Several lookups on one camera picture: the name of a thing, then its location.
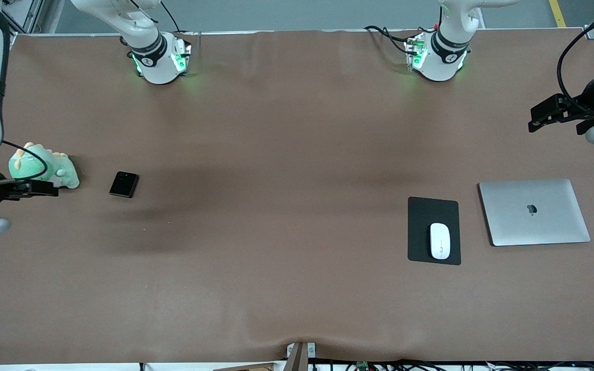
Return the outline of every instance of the black mouse pad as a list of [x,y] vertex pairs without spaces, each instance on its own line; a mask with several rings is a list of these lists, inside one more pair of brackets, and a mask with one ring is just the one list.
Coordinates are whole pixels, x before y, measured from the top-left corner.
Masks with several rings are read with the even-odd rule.
[[[451,233],[451,254],[447,259],[432,258],[430,225],[442,223]],[[407,201],[407,258],[411,261],[460,265],[459,207],[454,200],[410,197]]]

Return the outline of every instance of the black smartphone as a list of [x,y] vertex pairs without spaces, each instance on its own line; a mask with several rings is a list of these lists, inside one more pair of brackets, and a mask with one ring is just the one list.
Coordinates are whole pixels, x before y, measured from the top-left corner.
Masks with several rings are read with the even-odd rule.
[[110,195],[132,198],[139,182],[139,176],[130,172],[118,172],[111,184]]

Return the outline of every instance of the green stuffed dinosaur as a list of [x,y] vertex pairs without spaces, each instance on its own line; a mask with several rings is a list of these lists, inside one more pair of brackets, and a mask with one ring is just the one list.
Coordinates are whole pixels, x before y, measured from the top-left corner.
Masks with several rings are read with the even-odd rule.
[[[64,153],[54,152],[51,149],[45,149],[42,145],[26,143],[26,150],[38,155],[47,163],[47,172],[42,176],[35,177],[34,180],[51,181],[54,187],[68,187],[71,190],[79,186],[79,178],[73,162]],[[38,158],[19,149],[9,160],[9,171],[12,178],[24,178],[38,174],[43,170],[43,164]]]

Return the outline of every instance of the table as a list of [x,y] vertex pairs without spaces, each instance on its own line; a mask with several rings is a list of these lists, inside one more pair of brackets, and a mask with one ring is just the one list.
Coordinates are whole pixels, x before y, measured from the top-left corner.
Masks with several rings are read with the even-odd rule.
[[[193,36],[166,86],[117,38],[18,37],[6,138],[68,153],[82,185],[0,205],[0,363],[259,361],[299,340],[594,360],[594,146],[526,129],[576,33],[479,31],[443,83],[377,33]],[[564,78],[594,78],[594,41]],[[117,171],[140,174],[133,199],[108,195]],[[547,178],[571,179],[592,242],[490,246],[476,184]],[[460,266],[407,260],[411,196],[459,202]]]

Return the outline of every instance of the silver laptop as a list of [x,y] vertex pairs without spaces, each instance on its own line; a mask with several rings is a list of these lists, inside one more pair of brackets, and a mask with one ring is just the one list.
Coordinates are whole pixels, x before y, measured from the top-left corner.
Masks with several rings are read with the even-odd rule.
[[589,242],[569,179],[480,183],[492,245]]

